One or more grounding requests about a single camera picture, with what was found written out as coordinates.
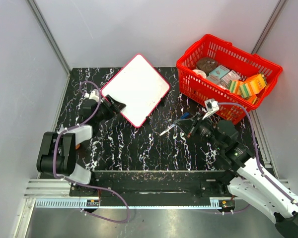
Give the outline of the pink framed whiteboard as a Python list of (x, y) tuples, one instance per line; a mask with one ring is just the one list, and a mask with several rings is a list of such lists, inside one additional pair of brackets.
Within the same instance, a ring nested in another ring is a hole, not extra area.
[(169, 83), (144, 56), (137, 54), (105, 84), (101, 94), (125, 104), (122, 116), (139, 128), (169, 90)]

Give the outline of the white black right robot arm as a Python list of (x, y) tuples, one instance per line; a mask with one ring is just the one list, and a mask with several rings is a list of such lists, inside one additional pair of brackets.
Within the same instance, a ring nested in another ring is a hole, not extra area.
[(285, 238), (298, 238), (298, 196), (271, 175), (238, 141), (238, 131), (229, 120), (213, 125), (201, 114), (174, 121), (196, 142), (210, 143), (218, 151), (214, 163), (225, 175), (216, 184), (221, 196), (237, 196), (268, 217)]

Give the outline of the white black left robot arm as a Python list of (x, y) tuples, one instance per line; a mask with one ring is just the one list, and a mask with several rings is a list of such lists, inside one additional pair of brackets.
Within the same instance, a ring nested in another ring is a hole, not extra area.
[(87, 196), (93, 196), (98, 189), (92, 181), (91, 171), (76, 162), (76, 147), (94, 137), (102, 121), (108, 121), (119, 114), (126, 104), (113, 99), (90, 95), (81, 105), (78, 125), (61, 132), (43, 134), (36, 163), (37, 171), (42, 174), (56, 175), (80, 183), (80, 190)]

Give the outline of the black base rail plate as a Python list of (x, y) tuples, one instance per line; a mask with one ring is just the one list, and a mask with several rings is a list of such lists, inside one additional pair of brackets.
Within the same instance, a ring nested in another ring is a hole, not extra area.
[(230, 196), (232, 171), (95, 171), (92, 184), (120, 195)]

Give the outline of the brown round item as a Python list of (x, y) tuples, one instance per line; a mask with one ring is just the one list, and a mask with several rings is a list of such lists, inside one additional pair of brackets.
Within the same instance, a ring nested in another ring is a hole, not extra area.
[(218, 65), (218, 62), (210, 57), (204, 57), (197, 61), (196, 63), (196, 69), (199, 69), (206, 74), (209, 74), (211, 71), (213, 71)]

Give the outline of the white tape roll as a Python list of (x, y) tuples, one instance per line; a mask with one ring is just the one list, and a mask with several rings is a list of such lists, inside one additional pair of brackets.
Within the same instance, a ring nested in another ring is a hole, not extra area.
[(199, 75), (199, 76), (203, 77), (204, 79), (207, 78), (207, 74), (204, 71), (200, 70), (200, 69), (194, 69), (193, 72), (196, 75)]

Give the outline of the yellow green sponge pack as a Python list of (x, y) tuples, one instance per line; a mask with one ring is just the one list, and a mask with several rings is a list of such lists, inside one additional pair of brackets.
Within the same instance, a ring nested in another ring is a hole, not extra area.
[(240, 96), (240, 86), (243, 84), (240, 80), (231, 80), (227, 86), (227, 89), (230, 93)]

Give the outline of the white blue whiteboard marker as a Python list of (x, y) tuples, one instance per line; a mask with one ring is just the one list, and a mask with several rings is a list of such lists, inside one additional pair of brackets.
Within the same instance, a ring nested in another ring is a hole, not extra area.
[[(180, 119), (186, 119), (190, 114), (189, 113), (184, 113)], [(170, 126), (168, 126), (162, 133), (160, 133), (160, 136), (166, 134), (168, 131), (170, 131), (173, 127), (175, 127), (175, 124), (171, 124)]]

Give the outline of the teal small box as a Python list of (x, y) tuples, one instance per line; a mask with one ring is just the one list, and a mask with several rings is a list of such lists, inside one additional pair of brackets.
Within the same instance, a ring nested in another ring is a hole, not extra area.
[(214, 70), (212, 70), (209, 75), (215, 76), (218, 79), (223, 78), (225, 75), (227, 75), (230, 72), (230, 70), (223, 66), (223, 65), (219, 65), (217, 66)]

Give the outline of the red plastic shopping basket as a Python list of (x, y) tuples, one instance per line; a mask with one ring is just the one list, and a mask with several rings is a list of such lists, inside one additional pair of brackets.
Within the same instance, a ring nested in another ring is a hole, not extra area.
[[(193, 72), (198, 60), (203, 57), (213, 58), (219, 65), (237, 72), (242, 80), (258, 73), (265, 75), (268, 85), (257, 96), (256, 104), (251, 104), (240, 96), (230, 93), (219, 86), (208, 82)], [(231, 42), (211, 34), (204, 35), (192, 44), (176, 62), (179, 79), (179, 92), (199, 104), (205, 100), (215, 99), (224, 102), (217, 112), (221, 118), (239, 123), (246, 112), (256, 110), (275, 88), (283, 68), (257, 54), (250, 54)]]

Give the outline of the pink white small box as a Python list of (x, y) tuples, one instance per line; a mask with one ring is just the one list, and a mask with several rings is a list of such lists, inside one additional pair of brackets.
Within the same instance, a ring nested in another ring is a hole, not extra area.
[(237, 74), (234, 70), (231, 70), (225, 76), (221, 78), (221, 85), (227, 87), (231, 81), (240, 80), (239, 74)]

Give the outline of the orange sponge pack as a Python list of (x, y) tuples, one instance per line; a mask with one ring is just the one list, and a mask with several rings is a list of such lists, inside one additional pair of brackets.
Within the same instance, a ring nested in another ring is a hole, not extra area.
[(239, 86), (239, 91), (243, 98), (248, 98), (259, 94), (266, 85), (266, 76), (264, 74), (257, 74), (242, 82)]

